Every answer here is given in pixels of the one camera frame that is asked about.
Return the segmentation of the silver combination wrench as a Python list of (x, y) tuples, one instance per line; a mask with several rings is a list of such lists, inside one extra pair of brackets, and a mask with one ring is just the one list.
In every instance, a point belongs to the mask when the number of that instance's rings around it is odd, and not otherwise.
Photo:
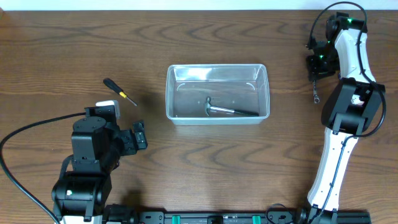
[(313, 81), (313, 102), (315, 104), (319, 104), (320, 102), (320, 97), (317, 93), (317, 82), (315, 80)]

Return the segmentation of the black yellow screwdriver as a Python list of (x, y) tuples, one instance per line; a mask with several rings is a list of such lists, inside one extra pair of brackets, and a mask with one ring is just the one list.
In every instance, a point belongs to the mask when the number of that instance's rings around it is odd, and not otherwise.
[(134, 102), (132, 99), (130, 99), (130, 97), (127, 96), (127, 94), (124, 92), (124, 90), (117, 85), (112, 79), (110, 78), (105, 78), (103, 80), (103, 83), (110, 89), (113, 90), (115, 93), (117, 93), (118, 95), (120, 95), (121, 97), (127, 99), (128, 101), (130, 101), (134, 106), (137, 106), (137, 103)]

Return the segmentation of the steel claw hammer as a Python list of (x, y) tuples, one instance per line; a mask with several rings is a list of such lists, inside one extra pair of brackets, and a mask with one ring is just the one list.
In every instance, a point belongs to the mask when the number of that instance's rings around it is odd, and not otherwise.
[(238, 114), (243, 116), (259, 116), (259, 113), (253, 111), (244, 111), (244, 110), (234, 110), (231, 108), (224, 108), (219, 106), (213, 106), (211, 104), (211, 97), (207, 96), (205, 100), (205, 114), (210, 116), (210, 113), (226, 113), (226, 114)]

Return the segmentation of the blue precision screwdriver set case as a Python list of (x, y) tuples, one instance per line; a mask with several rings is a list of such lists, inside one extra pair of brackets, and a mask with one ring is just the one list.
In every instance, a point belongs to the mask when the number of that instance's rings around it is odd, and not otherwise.
[(359, 95), (353, 95), (351, 98), (351, 104), (354, 106), (362, 106), (364, 105), (364, 101), (360, 99)]

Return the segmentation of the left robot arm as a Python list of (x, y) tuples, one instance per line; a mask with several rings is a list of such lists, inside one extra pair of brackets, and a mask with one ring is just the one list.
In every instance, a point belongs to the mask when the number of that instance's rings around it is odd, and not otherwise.
[(113, 105), (87, 107), (83, 115), (73, 124), (73, 154), (64, 160), (52, 189), (53, 212), (60, 223), (67, 217), (91, 222), (102, 215), (120, 158), (148, 147), (144, 122), (120, 129)]

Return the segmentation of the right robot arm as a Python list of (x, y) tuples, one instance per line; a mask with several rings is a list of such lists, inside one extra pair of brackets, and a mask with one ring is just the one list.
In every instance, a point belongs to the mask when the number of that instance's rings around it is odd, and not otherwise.
[(378, 110), (386, 112), (385, 87), (373, 77), (366, 51), (367, 20), (343, 12), (326, 22), (326, 41), (310, 36), (306, 58), (308, 79), (338, 75), (339, 81), (322, 109), (325, 143), (315, 181), (307, 200), (309, 207), (296, 216), (296, 223), (370, 223), (367, 212), (341, 212), (340, 188), (349, 157), (358, 139), (368, 131)]

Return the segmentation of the clear plastic container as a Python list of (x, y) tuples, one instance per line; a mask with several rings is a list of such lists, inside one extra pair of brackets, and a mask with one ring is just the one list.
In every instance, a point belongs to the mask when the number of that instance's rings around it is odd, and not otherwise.
[[(205, 114), (211, 104), (259, 116)], [(260, 63), (171, 65), (165, 86), (165, 114), (175, 125), (259, 124), (271, 113), (267, 70)]]

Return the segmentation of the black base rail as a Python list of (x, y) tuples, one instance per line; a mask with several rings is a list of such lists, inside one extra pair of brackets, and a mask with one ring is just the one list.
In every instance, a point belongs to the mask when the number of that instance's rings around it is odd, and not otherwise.
[(223, 213), (223, 212), (138, 212), (124, 205), (108, 205), (101, 223), (125, 224), (371, 224), (368, 212), (324, 211), (317, 214), (314, 208), (292, 209), (273, 205), (264, 212)]

